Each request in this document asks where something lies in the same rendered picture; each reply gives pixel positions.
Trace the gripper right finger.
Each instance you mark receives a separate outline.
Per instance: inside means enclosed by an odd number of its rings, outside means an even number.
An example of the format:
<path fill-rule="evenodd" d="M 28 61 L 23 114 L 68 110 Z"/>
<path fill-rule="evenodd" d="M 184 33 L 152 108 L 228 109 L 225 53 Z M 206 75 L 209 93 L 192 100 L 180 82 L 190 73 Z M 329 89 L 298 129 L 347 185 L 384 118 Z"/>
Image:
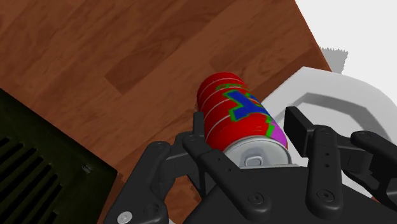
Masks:
<path fill-rule="evenodd" d="M 322 220 L 397 220 L 397 145 L 367 131 L 350 137 L 285 109 L 284 131 L 308 160 L 305 203 Z"/>

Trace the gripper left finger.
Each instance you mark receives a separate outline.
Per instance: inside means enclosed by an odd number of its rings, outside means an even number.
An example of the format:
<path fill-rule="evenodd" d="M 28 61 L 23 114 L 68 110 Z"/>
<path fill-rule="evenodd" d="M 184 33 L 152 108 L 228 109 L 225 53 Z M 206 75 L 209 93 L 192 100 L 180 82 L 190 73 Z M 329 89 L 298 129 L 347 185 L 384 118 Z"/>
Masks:
<path fill-rule="evenodd" d="M 176 178 L 194 175 L 202 200 L 183 224 L 265 224 L 272 202 L 223 152 L 204 141 L 204 116 L 174 144 L 147 145 L 103 224 L 169 224 L 165 198 Z"/>

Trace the red drink can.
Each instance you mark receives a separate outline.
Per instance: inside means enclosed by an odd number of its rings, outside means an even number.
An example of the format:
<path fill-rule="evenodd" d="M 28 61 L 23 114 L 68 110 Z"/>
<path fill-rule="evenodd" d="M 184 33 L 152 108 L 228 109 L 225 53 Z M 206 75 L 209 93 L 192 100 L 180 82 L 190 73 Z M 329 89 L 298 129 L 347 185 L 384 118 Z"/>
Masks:
<path fill-rule="evenodd" d="M 236 74 L 210 75 L 197 92 L 206 143 L 238 167 L 291 164 L 285 133 Z"/>

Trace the dark slatted vent grille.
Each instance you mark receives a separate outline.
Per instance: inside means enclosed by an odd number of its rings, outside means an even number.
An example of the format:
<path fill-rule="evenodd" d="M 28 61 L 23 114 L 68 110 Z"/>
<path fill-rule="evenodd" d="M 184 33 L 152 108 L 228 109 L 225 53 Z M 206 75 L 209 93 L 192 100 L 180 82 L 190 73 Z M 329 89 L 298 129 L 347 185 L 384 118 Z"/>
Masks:
<path fill-rule="evenodd" d="M 98 224 L 117 171 L 0 89 L 0 224 Z"/>

